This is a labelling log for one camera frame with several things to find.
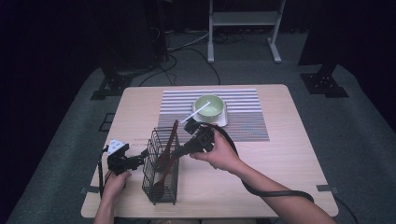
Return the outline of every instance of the cable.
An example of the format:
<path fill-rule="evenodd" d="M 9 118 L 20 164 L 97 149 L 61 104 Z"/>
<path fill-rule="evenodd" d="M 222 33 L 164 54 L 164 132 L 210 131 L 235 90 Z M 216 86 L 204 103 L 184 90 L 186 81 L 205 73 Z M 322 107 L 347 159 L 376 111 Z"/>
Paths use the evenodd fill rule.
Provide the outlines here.
<path fill-rule="evenodd" d="M 338 197 L 336 197 L 336 196 L 334 196 L 334 195 L 333 195 L 333 197 L 334 197 L 334 199 L 335 199 L 337 202 L 339 202 L 341 205 L 343 205 L 343 206 L 346 208 L 346 210 L 349 212 L 350 215 L 352 215 L 353 220 L 355 221 L 355 223 L 356 223 L 356 224 L 359 224 L 358 218 L 355 216 L 355 214 L 353 213 L 353 211 L 347 206 L 347 204 L 344 203 L 344 202 L 343 202 L 341 199 L 339 199 Z"/>
<path fill-rule="evenodd" d="M 225 37 L 224 37 L 224 35 L 216 35 L 213 42 L 218 45 L 231 45 L 231 44 L 237 43 L 237 42 L 245 39 L 243 35 L 239 35 L 239 36 L 240 36 L 240 38 L 238 38 L 234 35 L 225 35 Z"/>
<path fill-rule="evenodd" d="M 177 58 L 176 58 L 175 56 L 173 56 L 173 55 L 169 55 L 169 57 L 175 59 L 174 64 L 172 64 L 172 66 L 169 67 L 169 68 L 167 68 L 167 69 L 163 69 L 162 67 L 160 67 L 160 69 L 162 69 L 162 71 L 157 72 L 157 73 L 154 73 L 154 74 L 150 75 L 149 77 L 146 77 L 142 82 L 140 82 L 139 87 L 143 86 L 143 84 L 144 84 L 147 80 L 149 80 L 150 78 L 155 77 L 155 76 L 157 76 L 157 75 L 159 75 L 159 74 L 161 74 L 161 73 L 163 73 L 163 72 L 165 72 L 165 74 L 167 75 L 167 71 L 171 70 L 172 68 L 174 68 L 174 67 L 177 65 Z"/>
<path fill-rule="evenodd" d="M 176 74 L 173 74 L 173 73 L 170 73 L 170 72 L 168 72 L 168 74 L 174 77 L 174 79 L 173 79 L 173 84 L 174 84 L 174 86 L 177 86 L 177 83 L 176 83 L 177 75 L 176 75 Z"/>
<path fill-rule="evenodd" d="M 217 79 L 218 79 L 218 85 L 221 85 L 220 76 L 219 76 L 218 71 L 216 71 L 216 69 L 213 67 L 213 65 L 212 65 L 211 63 L 209 63 L 209 62 L 206 60 L 206 57 L 205 57 L 205 55 L 204 55 L 203 53 L 201 53 L 201 52 L 200 52 L 199 50 L 197 50 L 197 49 L 178 49 L 177 51 L 179 51 L 179 50 L 192 50 L 192 51 L 195 51 L 195 52 L 199 53 L 199 54 L 204 58 L 205 62 L 206 62 L 206 63 L 212 68 L 212 70 L 215 72 L 216 77 L 217 77 Z"/>
<path fill-rule="evenodd" d="M 100 194 L 100 198 L 102 198 L 103 195 L 103 190 L 104 190 L 104 183 L 103 183 L 103 167 L 102 167 L 102 156 L 103 153 L 105 153 L 107 151 L 107 147 L 104 148 L 99 156 L 99 160 L 98 160 L 98 171 L 99 171 L 99 194 Z"/>
<path fill-rule="evenodd" d="M 158 40 L 160 38 L 161 32 L 157 27 L 149 27 L 150 30 L 155 30 L 157 32 L 157 36 L 155 37 L 155 40 Z"/>
<path fill-rule="evenodd" d="M 204 39 L 207 38 L 208 36 L 209 36 L 209 32 L 206 32 L 206 34 L 204 34 L 204 35 L 201 36 L 201 37 L 198 37 L 198 38 L 196 38 L 196 39 L 194 39 L 194 40 L 192 40 L 192 41 L 190 41 L 190 42 L 188 42 L 188 43 L 186 43 L 186 44 L 183 44 L 183 45 L 180 45 L 180 46 L 177 46 L 177 47 L 175 47 L 175 48 L 168 49 L 168 50 L 169 50 L 169 51 L 175 51 L 175 50 L 178 50 L 178 49 L 185 48 L 185 47 L 187 47 L 187 46 L 190 46 L 190 45 L 199 43 L 200 41 L 204 40 Z"/>
<path fill-rule="evenodd" d="M 108 176 L 105 179 L 105 184 L 107 183 L 107 180 L 110 178 L 111 174 L 113 174 L 113 171 L 110 170 L 110 173 L 108 174 Z"/>

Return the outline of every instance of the metal stand leg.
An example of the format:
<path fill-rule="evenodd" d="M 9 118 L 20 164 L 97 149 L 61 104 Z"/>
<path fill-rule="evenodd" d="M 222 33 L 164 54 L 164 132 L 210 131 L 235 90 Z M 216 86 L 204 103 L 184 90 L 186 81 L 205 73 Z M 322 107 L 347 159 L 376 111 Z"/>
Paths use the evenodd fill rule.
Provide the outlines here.
<path fill-rule="evenodd" d="M 286 0 L 282 0 L 282 2 L 280 3 L 279 11 L 277 12 L 277 16 L 276 16 L 276 22 L 275 22 L 275 26 L 274 26 L 273 36 L 269 37 L 267 39 L 268 44 L 271 49 L 271 52 L 274 56 L 275 63 L 282 63 L 279 52 L 277 51 L 277 48 L 275 45 L 275 41 L 276 41 L 277 32 L 279 31 L 280 22 L 282 21 L 282 15 L 283 15 L 283 9 L 285 8 L 285 3 L 286 3 Z"/>
<path fill-rule="evenodd" d="M 209 40 L 207 41 L 207 61 L 213 63 L 215 61 L 215 53 L 213 50 L 213 0 L 209 3 Z"/>

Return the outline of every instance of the white metal rack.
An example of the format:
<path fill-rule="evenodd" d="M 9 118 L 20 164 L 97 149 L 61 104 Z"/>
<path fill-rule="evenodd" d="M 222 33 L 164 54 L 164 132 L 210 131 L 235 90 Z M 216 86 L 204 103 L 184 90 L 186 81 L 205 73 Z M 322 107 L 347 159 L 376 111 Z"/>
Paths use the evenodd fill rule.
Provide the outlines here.
<path fill-rule="evenodd" d="M 209 40 L 207 42 L 207 61 L 215 61 L 213 50 L 213 27 L 215 26 L 235 26 L 235 25 L 274 25 L 271 37 L 267 38 L 270 50 L 274 56 L 275 63 L 281 63 L 279 52 L 277 51 L 275 41 L 279 25 L 282 20 L 283 9 L 286 0 L 280 1 L 278 11 L 255 11 L 255 12 L 214 12 L 213 0 L 209 4 Z"/>

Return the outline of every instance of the metal wire basket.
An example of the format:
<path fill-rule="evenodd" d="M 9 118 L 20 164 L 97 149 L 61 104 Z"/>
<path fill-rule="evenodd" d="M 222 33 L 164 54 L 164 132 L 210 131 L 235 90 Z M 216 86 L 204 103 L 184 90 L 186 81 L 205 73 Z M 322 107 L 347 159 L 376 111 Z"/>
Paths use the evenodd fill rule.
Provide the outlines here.
<path fill-rule="evenodd" d="M 172 128 L 156 128 L 152 131 L 151 139 L 148 140 L 148 156 L 143 166 L 142 189 L 154 205 L 156 203 L 175 204 L 177 201 L 178 159 L 170 164 L 172 151 L 180 146 L 177 134 L 170 151 L 164 152 L 171 132 Z M 168 165 L 171 166 L 170 171 L 163 179 Z"/>

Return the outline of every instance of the black stand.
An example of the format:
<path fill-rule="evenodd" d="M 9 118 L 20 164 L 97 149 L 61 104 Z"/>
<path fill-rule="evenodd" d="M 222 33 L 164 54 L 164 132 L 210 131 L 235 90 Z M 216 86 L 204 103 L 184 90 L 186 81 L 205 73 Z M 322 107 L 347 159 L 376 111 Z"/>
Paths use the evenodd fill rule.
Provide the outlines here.
<path fill-rule="evenodd" d="M 91 100 L 105 100 L 107 96 L 121 96 L 131 86 L 132 78 L 120 76 L 112 66 L 102 66 L 105 79 L 98 91 L 94 91 Z"/>
<path fill-rule="evenodd" d="M 327 98 L 349 97 L 332 78 L 336 66 L 337 63 L 324 63 L 317 73 L 300 74 L 310 94 L 324 94 Z"/>

